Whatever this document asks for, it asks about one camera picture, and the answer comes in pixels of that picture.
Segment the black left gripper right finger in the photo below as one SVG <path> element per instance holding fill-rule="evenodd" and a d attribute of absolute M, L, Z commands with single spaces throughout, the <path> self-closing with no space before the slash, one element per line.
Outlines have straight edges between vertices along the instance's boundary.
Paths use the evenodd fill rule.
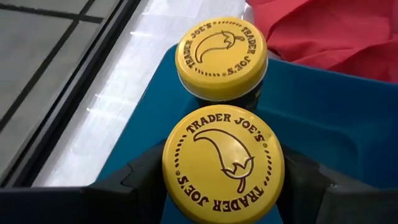
<path fill-rule="evenodd" d="M 323 175 L 320 164 L 282 146 L 285 177 L 277 208 L 284 224 L 316 223 L 325 190 L 334 182 Z"/>

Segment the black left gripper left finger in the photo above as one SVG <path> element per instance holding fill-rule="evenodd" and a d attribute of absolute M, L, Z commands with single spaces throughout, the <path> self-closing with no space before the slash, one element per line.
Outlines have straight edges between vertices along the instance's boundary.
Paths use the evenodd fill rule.
<path fill-rule="evenodd" d="M 128 162 L 131 173 L 122 184 L 132 188 L 132 206 L 129 219 L 132 223 L 160 223 L 167 195 L 162 174 L 162 153 L 165 140 L 146 149 Z"/>

